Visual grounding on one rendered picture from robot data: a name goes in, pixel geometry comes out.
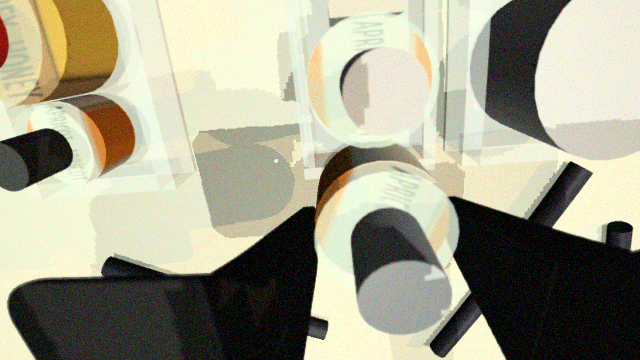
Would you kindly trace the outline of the dark grey rod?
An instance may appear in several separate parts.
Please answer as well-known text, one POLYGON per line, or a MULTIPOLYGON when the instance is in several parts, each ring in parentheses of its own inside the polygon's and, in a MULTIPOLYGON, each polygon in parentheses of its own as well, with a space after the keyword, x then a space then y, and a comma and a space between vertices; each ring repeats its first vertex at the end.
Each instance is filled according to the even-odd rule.
POLYGON ((612 244, 620 248, 631 250, 633 226, 624 221, 607 223, 605 244, 612 244))
MULTIPOLYGON (((109 256, 104 262, 101 275, 102 276, 133 276, 133 275, 164 275, 149 268, 145 268, 133 263, 126 262, 122 259, 109 256)), ((308 336, 324 340, 328 333, 329 321, 318 317, 310 317, 308 336)))
MULTIPOLYGON (((592 174, 570 161, 528 220, 537 222, 540 226, 554 226, 592 174)), ((481 316, 479 309, 471 293, 430 343, 432 352, 444 358, 481 316)))

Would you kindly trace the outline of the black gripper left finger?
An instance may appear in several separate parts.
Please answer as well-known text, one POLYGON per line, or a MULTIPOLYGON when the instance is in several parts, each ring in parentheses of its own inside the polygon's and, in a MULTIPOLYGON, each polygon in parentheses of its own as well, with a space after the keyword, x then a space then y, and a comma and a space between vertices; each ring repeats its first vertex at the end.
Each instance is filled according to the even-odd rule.
POLYGON ((301 208, 210 273, 24 282, 10 319, 35 360, 304 360, 315 212, 301 208))

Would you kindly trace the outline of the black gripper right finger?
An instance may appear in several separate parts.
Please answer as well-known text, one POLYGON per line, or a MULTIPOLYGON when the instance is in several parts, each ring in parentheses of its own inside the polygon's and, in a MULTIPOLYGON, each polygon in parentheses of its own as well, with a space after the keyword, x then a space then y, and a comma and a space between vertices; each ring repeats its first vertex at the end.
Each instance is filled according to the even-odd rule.
POLYGON ((453 257, 506 360, 640 360, 640 249, 456 196, 453 257))

